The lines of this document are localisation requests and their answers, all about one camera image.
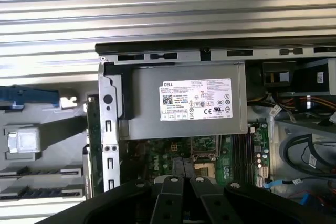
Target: power supply label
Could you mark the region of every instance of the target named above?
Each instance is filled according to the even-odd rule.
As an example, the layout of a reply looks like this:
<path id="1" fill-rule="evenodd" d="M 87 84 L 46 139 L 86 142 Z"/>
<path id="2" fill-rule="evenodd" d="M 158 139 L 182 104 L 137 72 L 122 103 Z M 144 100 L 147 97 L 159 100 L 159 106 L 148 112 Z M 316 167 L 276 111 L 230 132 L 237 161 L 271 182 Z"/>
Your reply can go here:
<path id="1" fill-rule="evenodd" d="M 232 118 L 231 79 L 164 81 L 161 121 Z"/>

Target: orange wire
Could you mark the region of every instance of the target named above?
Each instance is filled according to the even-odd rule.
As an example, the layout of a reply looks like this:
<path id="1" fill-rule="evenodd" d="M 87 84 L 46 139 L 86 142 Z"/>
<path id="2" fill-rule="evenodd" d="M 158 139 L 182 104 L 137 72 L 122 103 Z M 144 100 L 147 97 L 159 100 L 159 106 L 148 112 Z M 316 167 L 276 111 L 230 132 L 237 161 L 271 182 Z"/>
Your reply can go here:
<path id="1" fill-rule="evenodd" d="M 314 103 L 322 104 L 322 105 L 324 105 L 324 106 L 327 106 L 327 107 L 329 107 L 329 108 L 332 108 L 332 109 L 336 110 L 336 107 L 334 107 L 334 106 L 332 106 L 332 105 L 326 104 L 326 103 L 321 102 L 321 101 L 315 101 L 315 100 L 313 100 L 313 99 L 311 99 L 311 98 L 300 97 L 300 100 L 307 100 L 308 102 L 314 102 Z"/>
<path id="2" fill-rule="evenodd" d="M 322 98 L 319 98 L 319 97 L 310 97 L 310 98 L 311 98 L 311 99 L 320 100 L 320 101 L 322 101 L 322 102 L 328 103 L 328 104 L 330 104 L 330 105 L 336 107 L 336 104 L 334 104 L 334 103 L 332 103 L 332 102 L 330 102 L 330 101 L 327 101 L 327 100 L 325 100 L 325 99 L 322 99 Z"/>

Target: blue latch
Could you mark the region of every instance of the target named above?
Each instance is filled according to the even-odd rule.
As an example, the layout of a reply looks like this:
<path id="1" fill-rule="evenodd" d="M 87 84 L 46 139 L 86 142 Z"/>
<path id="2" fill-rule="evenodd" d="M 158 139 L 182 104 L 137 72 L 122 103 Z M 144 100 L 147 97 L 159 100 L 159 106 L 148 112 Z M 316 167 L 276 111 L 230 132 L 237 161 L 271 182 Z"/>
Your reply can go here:
<path id="1" fill-rule="evenodd" d="M 12 104 L 10 107 L 0 106 L 0 110 L 23 109 L 25 103 L 50 103 L 59 107 L 59 93 L 26 86 L 0 86 L 0 101 Z"/>

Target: corrugated metal surface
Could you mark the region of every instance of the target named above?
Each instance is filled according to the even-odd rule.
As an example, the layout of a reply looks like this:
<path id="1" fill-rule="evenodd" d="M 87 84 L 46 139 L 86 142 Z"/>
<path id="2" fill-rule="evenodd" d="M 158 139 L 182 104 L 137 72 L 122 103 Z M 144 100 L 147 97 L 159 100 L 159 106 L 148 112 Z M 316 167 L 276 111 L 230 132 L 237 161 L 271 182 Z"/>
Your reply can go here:
<path id="1" fill-rule="evenodd" d="M 97 42 L 325 34 L 336 0 L 0 0 L 0 84 L 95 79 Z"/>

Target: rectangular cutout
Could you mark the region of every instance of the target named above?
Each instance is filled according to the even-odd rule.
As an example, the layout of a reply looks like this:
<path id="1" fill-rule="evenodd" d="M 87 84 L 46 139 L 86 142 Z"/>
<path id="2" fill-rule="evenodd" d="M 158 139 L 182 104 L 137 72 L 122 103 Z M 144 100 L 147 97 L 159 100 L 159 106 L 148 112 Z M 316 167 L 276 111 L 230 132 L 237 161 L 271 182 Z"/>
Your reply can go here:
<path id="1" fill-rule="evenodd" d="M 169 52 L 169 53 L 166 53 L 166 54 L 150 54 L 149 58 L 151 60 L 158 60 L 160 58 L 165 59 L 165 60 L 176 60 L 177 59 L 177 53 Z"/>
<path id="2" fill-rule="evenodd" d="M 126 61 L 126 60 L 144 60 L 144 54 L 138 55 L 118 55 L 118 61 Z"/>
<path id="3" fill-rule="evenodd" d="M 114 180 L 110 179 L 109 180 L 109 190 L 114 189 Z"/>
<path id="4" fill-rule="evenodd" d="M 111 120 L 106 120 L 105 121 L 105 131 L 106 132 L 111 132 L 112 131 L 112 122 L 111 122 Z"/>
<path id="5" fill-rule="evenodd" d="M 233 50 L 227 52 L 228 56 L 252 56 L 253 50 Z"/>
<path id="6" fill-rule="evenodd" d="M 336 47 L 314 47 L 314 53 L 336 52 Z"/>
<path id="7" fill-rule="evenodd" d="M 107 169 L 113 169 L 113 158 L 107 159 Z"/>
<path id="8" fill-rule="evenodd" d="M 289 55 L 289 54 L 301 55 L 301 54 L 303 54 L 303 49 L 302 48 L 293 48 L 293 50 L 290 50 L 290 49 L 280 49 L 279 50 L 279 54 L 280 55 Z"/>

